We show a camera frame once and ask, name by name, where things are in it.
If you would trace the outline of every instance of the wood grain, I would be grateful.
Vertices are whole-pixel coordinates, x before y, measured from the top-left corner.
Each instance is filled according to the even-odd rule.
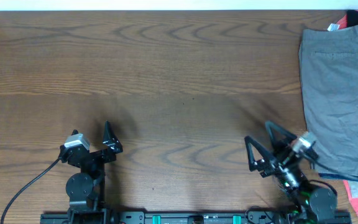
[[[107,201],[148,211],[246,210],[288,203],[247,170],[243,138],[264,121],[305,130],[301,31],[342,11],[0,12],[0,216],[78,129],[102,147],[105,120],[124,145],[107,165]],[[58,164],[6,223],[68,208]],[[316,174],[306,169],[310,178]],[[352,211],[344,187],[339,208]],[[352,211],[355,223],[358,220]]]

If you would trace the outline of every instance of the brown wooden surface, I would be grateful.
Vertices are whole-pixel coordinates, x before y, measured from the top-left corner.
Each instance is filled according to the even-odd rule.
[[[73,129],[100,149],[106,119],[124,145],[106,166],[115,207],[288,203],[270,178],[248,171],[243,137],[266,144],[267,119],[305,130],[301,31],[327,28],[343,14],[0,12],[0,216]],[[15,201],[6,223],[38,223],[43,212],[67,210],[65,184],[78,171],[58,164]],[[358,223],[343,184],[330,183],[339,208]]]

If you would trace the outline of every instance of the clothing pile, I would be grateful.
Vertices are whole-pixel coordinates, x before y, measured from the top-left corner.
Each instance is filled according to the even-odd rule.
[[[358,177],[358,11],[348,11],[328,31],[304,30],[299,59],[306,124],[318,139],[319,162]],[[322,178],[344,179],[315,169]],[[358,182],[344,183],[358,216]]]

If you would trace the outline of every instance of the white wall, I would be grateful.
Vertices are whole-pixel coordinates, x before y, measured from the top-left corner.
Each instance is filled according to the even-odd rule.
[[[0,0],[0,11],[358,9],[358,0]]]

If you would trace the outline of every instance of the green tape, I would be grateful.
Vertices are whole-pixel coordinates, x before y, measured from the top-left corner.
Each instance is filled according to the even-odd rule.
[[[241,224],[241,216],[233,215],[233,224]]]
[[[161,224],[161,216],[153,215],[153,224]]]

